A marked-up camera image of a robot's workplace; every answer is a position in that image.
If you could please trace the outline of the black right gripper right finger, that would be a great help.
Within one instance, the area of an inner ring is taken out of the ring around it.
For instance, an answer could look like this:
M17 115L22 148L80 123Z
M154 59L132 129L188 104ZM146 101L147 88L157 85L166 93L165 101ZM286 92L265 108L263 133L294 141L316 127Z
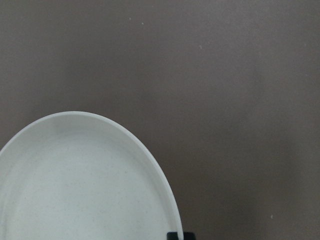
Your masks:
M196 235L193 232L184 231L183 240L196 240Z

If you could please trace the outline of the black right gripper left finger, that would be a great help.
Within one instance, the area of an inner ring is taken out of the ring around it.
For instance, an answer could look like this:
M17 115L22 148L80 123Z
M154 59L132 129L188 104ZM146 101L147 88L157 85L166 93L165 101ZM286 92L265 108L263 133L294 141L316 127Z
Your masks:
M178 233L177 232L168 232L166 234L167 240L178 240Z

